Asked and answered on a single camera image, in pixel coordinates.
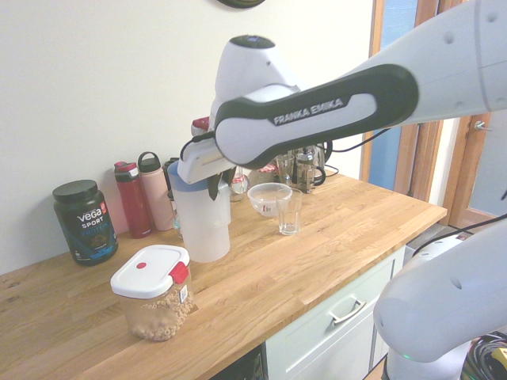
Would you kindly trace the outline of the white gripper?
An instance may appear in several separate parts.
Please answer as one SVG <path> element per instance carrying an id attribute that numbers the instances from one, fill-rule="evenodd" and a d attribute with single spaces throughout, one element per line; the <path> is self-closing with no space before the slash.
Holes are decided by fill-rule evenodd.
<path id="1" fill-rule="evenodd" d="M 178 175 L 186 184 L 207 179 L 208 194 L 213 201 L 219 193 L 222 172 L 224 180 L 231 184 L 236 167 L 221 154 L 214 137 L 197 136 L 182 148 L 177 167 Z"/>

